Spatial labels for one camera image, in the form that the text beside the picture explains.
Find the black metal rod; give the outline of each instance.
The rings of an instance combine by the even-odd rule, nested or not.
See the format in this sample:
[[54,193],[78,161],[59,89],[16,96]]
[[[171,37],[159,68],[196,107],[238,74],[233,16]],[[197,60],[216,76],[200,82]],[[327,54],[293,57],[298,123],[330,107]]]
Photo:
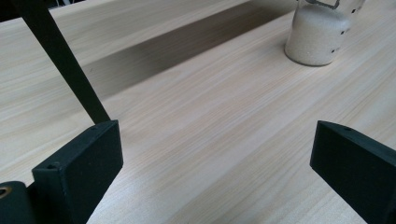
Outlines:
[[10,0],[94,123],[110,120],[90,81],[41,0]]

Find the screw hole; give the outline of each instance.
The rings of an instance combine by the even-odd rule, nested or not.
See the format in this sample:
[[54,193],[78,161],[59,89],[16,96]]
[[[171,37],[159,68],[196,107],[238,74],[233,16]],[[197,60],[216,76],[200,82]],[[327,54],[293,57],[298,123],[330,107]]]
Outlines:
[[58,161],[55,161],[51,163],[49,166],[47,166],[48,169],[58,169],[61,166],[61,164]]
[[10,192],[12,188],[11,187],[1,187],[0,188],[0,199],[6,197]]
[[0,196],[2,196],[3,194],[7,193],[6,189],[0,189]]

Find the wooden table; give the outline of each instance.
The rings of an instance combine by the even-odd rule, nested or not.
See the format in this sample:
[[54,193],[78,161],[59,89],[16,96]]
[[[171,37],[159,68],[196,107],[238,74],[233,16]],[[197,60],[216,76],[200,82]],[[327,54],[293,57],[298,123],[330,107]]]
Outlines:
[[[124,167],[89,223],[364,223],[309,166],[319,119],[396,148],[396,5],[368,1],[337,60],[283,53],[292,14],[238,0],[52,11]],[[92,125],[22,20],[0,24],[0,182]]]

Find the light wood grain surface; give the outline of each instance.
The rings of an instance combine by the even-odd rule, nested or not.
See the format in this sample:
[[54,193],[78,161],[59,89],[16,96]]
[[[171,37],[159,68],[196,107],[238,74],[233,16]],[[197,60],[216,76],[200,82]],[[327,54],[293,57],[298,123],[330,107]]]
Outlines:
[[[319,119],[396,148],[394,1],[367,2],[316,68],[283,53],[292,14],[248,1],[52,14],[120,121],[124,167],[89,223],[364,223],[309,159]],[[22,20],[0,23],[0,50],[0,182],[30,184],[92,122]]]

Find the black support pole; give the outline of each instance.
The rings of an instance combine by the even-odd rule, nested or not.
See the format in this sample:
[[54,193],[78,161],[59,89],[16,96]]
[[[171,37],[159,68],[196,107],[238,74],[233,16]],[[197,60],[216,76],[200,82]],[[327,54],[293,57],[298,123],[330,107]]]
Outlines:
[[94,123],[110,120],[89,80],[41,0],[10,0]]

